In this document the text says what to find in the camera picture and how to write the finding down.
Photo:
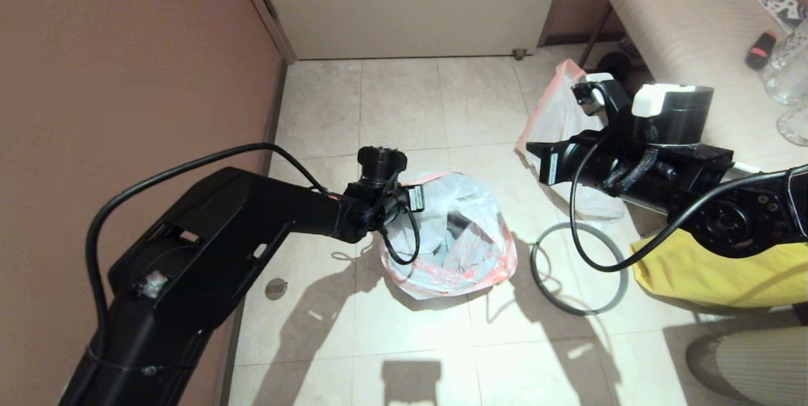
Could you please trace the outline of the dark metal table leg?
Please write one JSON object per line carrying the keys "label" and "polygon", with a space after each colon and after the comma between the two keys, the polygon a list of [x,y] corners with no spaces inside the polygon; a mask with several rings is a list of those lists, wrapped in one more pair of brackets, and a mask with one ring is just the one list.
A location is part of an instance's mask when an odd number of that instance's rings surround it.
{"label": "dark metal table leg", "polygon": [[[603,68],[607,63],[617,61],[621,64],[630,64],[630,70],[646,69],[643,55],[639,52],[634,37],[631,37],[628,31],[624,30],[621,33],[604,32],[605,27],[612,18],[617,20],[618,16],[615,14],[614,6],[611,3],[607,3],[602,14],[598,17],[594,32],[589,35],[588,41],[586,41],[582,55],[580,55],[578,59],[578,67],[586,70],[586,72],[595,72],[595,70]],[[594,63],[591,57],[597,45],[608,42],[614,42],[614,49],[604,52],[603,55],[598,58],[598,62]]]}

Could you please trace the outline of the beige wood grain table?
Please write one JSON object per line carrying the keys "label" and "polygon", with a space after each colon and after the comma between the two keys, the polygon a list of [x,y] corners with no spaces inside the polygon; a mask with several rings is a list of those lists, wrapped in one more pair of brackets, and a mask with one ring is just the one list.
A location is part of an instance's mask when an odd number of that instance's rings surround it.
{"label": "beige wood grain table", "polygon": [[764,171],[808,164],[808,147],[776,127],[785,105],[745,58],[759,36],[784,31],[757,0],[609,0],[659,83],[713,87],[702,141]]}

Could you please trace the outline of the small clear glass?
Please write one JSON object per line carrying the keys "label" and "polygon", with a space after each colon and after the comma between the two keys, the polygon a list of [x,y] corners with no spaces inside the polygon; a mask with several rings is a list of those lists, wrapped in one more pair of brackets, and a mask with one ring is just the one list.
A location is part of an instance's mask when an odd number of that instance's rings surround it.
{"label": "small clear glass", "polygon": [[776,128],[791,144],[808,146],[808,102],[786,110],[777,119]]}

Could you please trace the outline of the black red small device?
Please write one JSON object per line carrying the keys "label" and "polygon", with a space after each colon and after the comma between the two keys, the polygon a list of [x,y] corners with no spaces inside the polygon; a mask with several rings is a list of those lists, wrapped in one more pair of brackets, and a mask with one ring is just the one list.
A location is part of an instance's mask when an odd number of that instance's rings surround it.
{"label": "black red small device", "polygon": [[763,32],[748,49],[744,59],[746,66],[754,71],[762,71],[771,59],[777,40],[774,31]]}

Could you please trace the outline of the grey ribbed round object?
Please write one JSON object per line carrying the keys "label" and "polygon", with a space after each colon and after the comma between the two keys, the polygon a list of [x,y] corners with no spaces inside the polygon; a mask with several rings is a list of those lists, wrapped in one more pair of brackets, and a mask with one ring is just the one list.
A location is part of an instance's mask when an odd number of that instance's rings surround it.
{"label": "grey ribbed round object", "polygon": [[703,336],[685,362],[705,388],[759,406],[808,406],[808,326]]}

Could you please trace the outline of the yellow bag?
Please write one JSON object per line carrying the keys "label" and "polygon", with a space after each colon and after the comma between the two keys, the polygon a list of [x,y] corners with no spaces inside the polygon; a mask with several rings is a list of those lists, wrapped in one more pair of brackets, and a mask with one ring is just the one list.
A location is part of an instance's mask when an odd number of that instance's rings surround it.
{"label": "yellow bag", "polygon": [[746,309],[808,302],[808,243],[730,259],[677,230],[632,269],[644,290],[669,299]]}

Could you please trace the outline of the white plastic bag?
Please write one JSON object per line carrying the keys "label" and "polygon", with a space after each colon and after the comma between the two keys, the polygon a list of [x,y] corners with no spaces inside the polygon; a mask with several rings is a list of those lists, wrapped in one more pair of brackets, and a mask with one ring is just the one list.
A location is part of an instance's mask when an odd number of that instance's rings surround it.
{"label": "white plastic bag", "polygon": [[[586,129],[603,129],[597,116],[587,116],[578,107],[571,87],[586,72],[574,61],[565,60],[537,102],[526,128],[516,142],[516,149],[534,173],[540,172],[542,161],[527,150],[528,142],[558,142]],[[615,221],[626,214],[626,205],[617,197],[609,197],[595,188],[578,184],[575,188],[576,215],[586,220]]]}

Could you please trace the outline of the red printed plastic bag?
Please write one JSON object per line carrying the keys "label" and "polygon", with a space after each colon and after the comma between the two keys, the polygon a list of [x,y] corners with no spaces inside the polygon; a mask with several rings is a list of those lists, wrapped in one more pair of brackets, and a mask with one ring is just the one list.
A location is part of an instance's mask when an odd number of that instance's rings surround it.
{"label": "red printed plastic bag", "polygon": [[457,171],[422,176],[426,210],[383,228],[381,261],[416,300],[487,290],[516,273],[516,243],[501,206],[482,181]]}

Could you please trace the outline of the large clear glass jar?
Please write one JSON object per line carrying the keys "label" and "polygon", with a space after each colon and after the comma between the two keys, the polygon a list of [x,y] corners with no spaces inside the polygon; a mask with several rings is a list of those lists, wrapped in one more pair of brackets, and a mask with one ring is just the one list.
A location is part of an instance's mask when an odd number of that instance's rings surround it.
{"label": "large clear glass jar", "polygon": [[777,103],[796,105],[808,96],[808,15],[776,43],[760,77]]}

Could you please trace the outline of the black slipper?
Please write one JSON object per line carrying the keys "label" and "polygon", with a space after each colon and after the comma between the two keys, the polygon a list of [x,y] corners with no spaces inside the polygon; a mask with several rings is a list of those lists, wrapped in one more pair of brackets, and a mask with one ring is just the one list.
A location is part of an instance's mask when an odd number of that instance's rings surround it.
{"label": "black slipper", "polygon": [[609,52],[598,61],[594,73],[609,73],[615,81],[625,84],[632,70],[629,56],[622,52]]}

